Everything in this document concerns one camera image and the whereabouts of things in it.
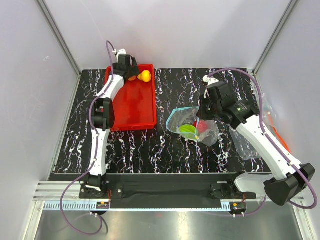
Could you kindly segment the orange peach toy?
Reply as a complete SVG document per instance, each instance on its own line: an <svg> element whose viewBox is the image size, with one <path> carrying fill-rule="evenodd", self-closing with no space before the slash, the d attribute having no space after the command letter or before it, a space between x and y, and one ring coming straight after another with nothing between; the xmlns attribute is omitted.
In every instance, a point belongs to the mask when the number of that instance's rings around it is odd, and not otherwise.
<svg viewBox="0 0 320 240"><path fill-rule="evenodd" d="M128 81L134 81L134 80L136 80L136 76L133 76L133 77L130 77L129 79L128 79Z"/></svg>

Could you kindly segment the red plastic tray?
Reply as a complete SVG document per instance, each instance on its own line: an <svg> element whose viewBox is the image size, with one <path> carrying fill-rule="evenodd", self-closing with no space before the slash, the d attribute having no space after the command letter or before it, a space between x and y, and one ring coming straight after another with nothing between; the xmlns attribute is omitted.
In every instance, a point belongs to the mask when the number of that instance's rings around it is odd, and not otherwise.
<svg viewBox="0 0 320 240"><path fill-rule="evenodd" d="M151 130L157 125L156 83L153 64L140 64L140 72L148 70L151 80L127 81L112 101L115 123L112 132Z"/></svg>

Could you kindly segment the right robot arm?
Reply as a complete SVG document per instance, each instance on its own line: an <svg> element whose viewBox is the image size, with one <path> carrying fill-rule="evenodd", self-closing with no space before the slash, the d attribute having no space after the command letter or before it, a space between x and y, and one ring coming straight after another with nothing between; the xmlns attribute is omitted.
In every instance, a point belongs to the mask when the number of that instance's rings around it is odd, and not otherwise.
<svg viewBox="0 0 320 240"><path fill-rule="evenodd" d="M232 198L255 193L283 206L307 187L316 172L310 163L302 164L291 155L265 127L258 110L246 100L237 100L224 81L208 79L205 92L199 97L197 116L203 121L220 118L253 146L271 171L237 173L227 185Z"/></svg>

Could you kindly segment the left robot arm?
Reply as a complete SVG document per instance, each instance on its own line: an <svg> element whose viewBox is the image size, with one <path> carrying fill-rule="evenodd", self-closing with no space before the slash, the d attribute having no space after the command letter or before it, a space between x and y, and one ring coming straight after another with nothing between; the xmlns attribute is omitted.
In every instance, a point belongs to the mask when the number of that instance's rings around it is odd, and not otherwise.
<svg viewBox="0 0 320 240"><path fill-rule="evenodd" d="M103 198L108 193L105 160L108 137L115 124L115 97L129 78L140 73L136 59L125 49L116 51L115 55L117 62L112 64L111 75L89 107L92 144L90 166L83 182L85 188L90 189L97 198Z"/></svg>

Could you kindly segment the red apple toy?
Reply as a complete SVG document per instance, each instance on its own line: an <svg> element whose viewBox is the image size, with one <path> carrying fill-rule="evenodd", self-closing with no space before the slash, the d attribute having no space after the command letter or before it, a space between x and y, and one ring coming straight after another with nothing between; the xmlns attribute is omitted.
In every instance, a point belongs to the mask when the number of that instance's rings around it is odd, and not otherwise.
<svg viewBox="0 0 320 240"><path fill-rule="evenodd" d="M199 134L202 134L209 129L208 124L206 123L206 121L203 121L203 120L199 120L198 122L194 122L193 126L195 127L196 131Z"/></svg>

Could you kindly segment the clear blue zip bag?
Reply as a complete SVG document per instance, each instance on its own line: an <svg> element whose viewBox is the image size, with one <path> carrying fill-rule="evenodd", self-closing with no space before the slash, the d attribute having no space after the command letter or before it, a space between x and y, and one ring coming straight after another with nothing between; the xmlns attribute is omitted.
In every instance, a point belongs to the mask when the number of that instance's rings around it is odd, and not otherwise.
<svg viewBox="0 0 320 240"><path fill-rule="evenodd" d="M197 117L199 107L175 108L166 122L166 129L185 140L213 146L219 138L219 128L214 120Z"/></svg>

